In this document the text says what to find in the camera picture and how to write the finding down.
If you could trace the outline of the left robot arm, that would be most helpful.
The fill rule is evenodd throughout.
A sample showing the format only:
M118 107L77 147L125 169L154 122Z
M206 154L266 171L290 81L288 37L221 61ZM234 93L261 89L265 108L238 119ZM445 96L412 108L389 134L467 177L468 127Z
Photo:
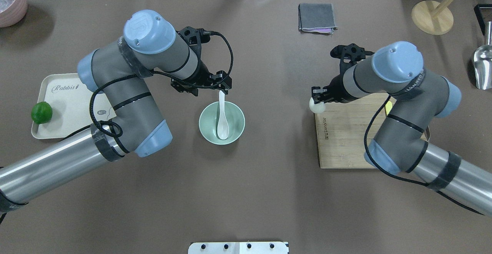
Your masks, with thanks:
M200 89L227 93L231 70L212 74L201 59L202 44L214 30L176 30L158 12L134 13L115 42L82 58L77 74L92 95L86 104L91 124L65 139L1 169L1 214L17 210L125 154L146 157L168 146L170 128L145 79L162 75L178 92Z

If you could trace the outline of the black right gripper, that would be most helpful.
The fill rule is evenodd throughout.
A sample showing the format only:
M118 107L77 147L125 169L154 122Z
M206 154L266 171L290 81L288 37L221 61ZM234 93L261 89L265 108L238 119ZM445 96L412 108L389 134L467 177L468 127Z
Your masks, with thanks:
M370 95L362 89L355 79L355 68L359 61L373 55L373 51L355 45L338 45L330 51L333 58L340 59L340 74L334 77L329 85L311 87L311 98L314 104L326 102L348 103Z

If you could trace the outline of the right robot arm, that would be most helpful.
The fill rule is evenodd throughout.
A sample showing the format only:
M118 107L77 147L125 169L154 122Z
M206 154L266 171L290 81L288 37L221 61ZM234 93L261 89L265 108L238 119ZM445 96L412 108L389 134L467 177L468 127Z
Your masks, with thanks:
M385 92L395 104L370 142L364 158L394 179L430 189L456 205L491 216L491 173L441 149L422 135L434 118L450 115L462 93L448 79L427 70L410 42L395 42L376 52L355 44L330 52L340 73L324 87L311 88L310 109L320 113L327 102L350 103Z

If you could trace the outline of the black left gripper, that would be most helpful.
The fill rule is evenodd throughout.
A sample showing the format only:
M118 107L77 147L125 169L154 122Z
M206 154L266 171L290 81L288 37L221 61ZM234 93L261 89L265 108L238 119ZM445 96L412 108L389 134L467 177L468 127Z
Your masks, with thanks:
M178 31L180 37L190 47L190 51L197 57L197 63L192 66L194 72L189 77L177 77L171 79L171 86L178 92L187 92L195 96L199 89L220 90L225 95L232 89L232 78L225 71L211 74L205 63L201 60L202 44L210 41L211 36L221 37L225 43L227 39L220 32L205 30L203 28L192 28L190 26Z

